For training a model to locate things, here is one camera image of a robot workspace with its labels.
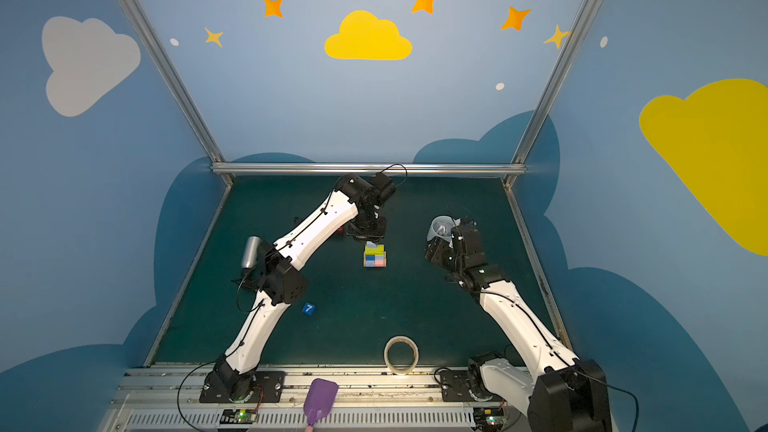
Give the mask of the lime green wooden block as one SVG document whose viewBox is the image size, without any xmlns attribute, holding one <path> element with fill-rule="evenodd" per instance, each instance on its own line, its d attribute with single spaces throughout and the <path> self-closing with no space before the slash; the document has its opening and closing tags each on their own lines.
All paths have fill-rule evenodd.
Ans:
<svg viewBox="0 0 768 432">
<path fill-rule="evenodd" d="M 385 248 L 384 248 L 383 244 L 379 244 L 379 247 L 376 248 L 376 249 L 370 249 L 370 248 L 366 248 L 366 243 L 365 243 L 364 254 L 375 254 L 375 255 L 377 255 L 377 254 L 386 254 L 386 252 L 385 252 Z"/>
</svg>

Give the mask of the blue number seven cube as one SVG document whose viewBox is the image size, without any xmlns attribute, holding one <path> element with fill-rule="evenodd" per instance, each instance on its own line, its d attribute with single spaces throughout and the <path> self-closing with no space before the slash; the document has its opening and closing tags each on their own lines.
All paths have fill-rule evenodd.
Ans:
<svg viewBox="0 0 768 432">
<path fill-rule="evenodd" d="M 305 303 L 302 307 L 302 312 L 308 316 L 312 316 L 315 313 L 316 306 L 312 303 Z"/>
</svg>

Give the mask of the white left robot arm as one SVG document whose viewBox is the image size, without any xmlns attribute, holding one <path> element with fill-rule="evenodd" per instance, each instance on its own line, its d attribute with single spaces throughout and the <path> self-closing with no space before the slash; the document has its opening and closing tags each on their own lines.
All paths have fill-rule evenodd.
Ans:
<svg viewBox="0 0 768 432">
<path fill-rule="evenodd" d="M 395 192 L 393 179 L 382 171 L 368 179 L 346 174 L 294 230 L 274 242 L 257 236 L 247 240 L 238 287 L 252 290 L 254 302 L 234 341 L 207 374 L 201 402 L 251 400 L 258 390 L 256 369 L 274 328 L 308 287 L 301 269 L 341 228 L 349 229 L 363 242 L 382 240 L 387 219 L 381 208 Z"/>
</svg>

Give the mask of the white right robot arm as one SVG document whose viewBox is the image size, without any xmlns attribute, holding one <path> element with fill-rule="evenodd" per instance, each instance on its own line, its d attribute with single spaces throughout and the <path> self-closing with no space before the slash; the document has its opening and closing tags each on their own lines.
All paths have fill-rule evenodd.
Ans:
<svg viewBox="0 0 768 432">
<path fill-rule="evenodd" d="M 533 431 L 612 430 L 603 370 L 579 358 L 536 316 L 516 285 L 487 259 L 474 221 L 434 218 L 425 257 L 444 267 L 495 320 L 526 366 L 520 371 L 496 353 L 473 358 L 468 382 L 477 400 L 502 398 Z"/>
</svg>

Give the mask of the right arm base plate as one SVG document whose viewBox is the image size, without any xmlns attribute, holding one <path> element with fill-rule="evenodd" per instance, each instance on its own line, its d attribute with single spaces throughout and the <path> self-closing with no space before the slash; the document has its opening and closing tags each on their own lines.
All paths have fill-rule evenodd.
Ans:
<svg viewBox="0 0 768 432">
<path fill-rule="evenodd" d="M 497 394 L 472 386 L 466 370 L 442 368 L 435 374 L 443 402 L 499 402 L 503 398 Z"/>
</svg>

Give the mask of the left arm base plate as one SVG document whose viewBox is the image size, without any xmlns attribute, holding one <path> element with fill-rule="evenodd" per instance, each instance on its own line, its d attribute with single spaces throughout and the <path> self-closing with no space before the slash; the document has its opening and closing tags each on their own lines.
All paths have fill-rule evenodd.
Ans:
<svg viewBox="0 0 768 432">
<path fill-rule="evenodd" d="M 199 396 L 201 403 L 278 403 L 285 380 L 284 372 L 255 371 L 226 375 L 210 372 Z"/>
</svg>

